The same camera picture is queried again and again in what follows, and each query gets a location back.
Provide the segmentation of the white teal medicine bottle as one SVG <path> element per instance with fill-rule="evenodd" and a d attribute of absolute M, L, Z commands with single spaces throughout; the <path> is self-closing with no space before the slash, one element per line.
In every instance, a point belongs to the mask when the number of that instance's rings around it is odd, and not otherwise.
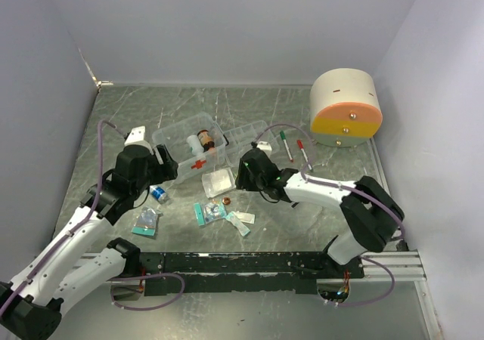
<path fill-rule="evenodd" d="M 190 148 L 191 153 L 194 156 L 199 156 L 204 153 L 204 148 L 198 136 L 196 136 L 195 134 L 188 136 L 186 142 Z"/>

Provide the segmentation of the teal silver foil packet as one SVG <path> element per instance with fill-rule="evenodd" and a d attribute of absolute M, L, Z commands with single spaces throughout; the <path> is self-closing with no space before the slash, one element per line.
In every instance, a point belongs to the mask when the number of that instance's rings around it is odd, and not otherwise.
<path fill-rule="evenodd" d="M 153 237 L 157 232 L 157 223 L 159 215 L 150 208 L 144 207 L 131 230 L 133 234 Z"/>

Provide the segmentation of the clear plastic medicine box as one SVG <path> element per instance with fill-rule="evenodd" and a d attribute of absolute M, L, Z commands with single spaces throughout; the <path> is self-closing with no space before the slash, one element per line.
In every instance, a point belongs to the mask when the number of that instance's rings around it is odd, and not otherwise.
<path fill-rule="evenodd" d="M 152 141 L 178 163 L 177 184 L 223 164 L 228 146 L 219 124 L 205 112 L 157 129 Z"/>

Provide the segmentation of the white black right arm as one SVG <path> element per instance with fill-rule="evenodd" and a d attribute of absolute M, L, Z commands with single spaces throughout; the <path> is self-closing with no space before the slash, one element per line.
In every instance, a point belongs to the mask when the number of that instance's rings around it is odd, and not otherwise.
<path fill-rule="evenodd" d="M 341 212 L 348 229 L 324 250 L 341 266 L 366 252 L 382 252 L 392 235 L 404 230 L 404 212 L 372 177 L 335 181 L 307 175 L 305 170 L 279 169 L 255 143 L 240 158 L 235 185 L 261 193 L 274 204 L 308 203 Z"/>

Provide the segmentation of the teal blister pack bag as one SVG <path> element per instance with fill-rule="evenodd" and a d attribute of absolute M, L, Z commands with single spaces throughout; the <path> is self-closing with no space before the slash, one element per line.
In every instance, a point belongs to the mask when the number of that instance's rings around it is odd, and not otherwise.
<path fill-rule="evenodd" d="M 206 203 L 197 202 L 194 204 L 194 213 L 199 227 L 224 219 L 228 214 L 224 203 L 220 200 L 211 200 Z"/>

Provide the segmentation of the white gauze pad packet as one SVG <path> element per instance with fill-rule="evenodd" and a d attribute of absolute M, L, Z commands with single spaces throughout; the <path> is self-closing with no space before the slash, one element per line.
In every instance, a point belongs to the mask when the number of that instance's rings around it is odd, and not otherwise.
<path fill-rule="evenodd" d="M 206 197 L 209 199 L 227 193 L 236 187 L 234 175 L 230 168 L 221 168 L 214 172 L 203 174 L 201 181 Z"/>

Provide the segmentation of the brown orange medicine bottle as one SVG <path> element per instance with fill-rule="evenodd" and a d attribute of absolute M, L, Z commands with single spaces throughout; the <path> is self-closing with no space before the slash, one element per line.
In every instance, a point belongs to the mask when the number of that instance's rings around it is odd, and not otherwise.
<path fill-rule="evenodd" d="M 209 131 L 204 129 L 197 133 L 197 138 L 204 152 L 208 152 L 215 149 L 215 141 L 210 135 Z"/>

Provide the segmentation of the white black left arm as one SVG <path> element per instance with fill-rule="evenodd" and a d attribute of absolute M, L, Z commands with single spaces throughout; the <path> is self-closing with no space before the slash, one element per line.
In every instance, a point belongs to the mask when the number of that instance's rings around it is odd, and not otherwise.
<path fill-rule="evenodd" d="M 141 251 L 123 238 L 111 240 L 81 267 L 74 265 L 134 209 L 149 186 L 175 179 L 177 168 L 165 146 L 152 146 L 143 126 L 133 128 L 114 168 L 100 172 L 59 234 L 18 275 L 1 284 L 1 325 L 19 339 L 47 339 L 62 317 L 101 284 L 140 274 Z"/>

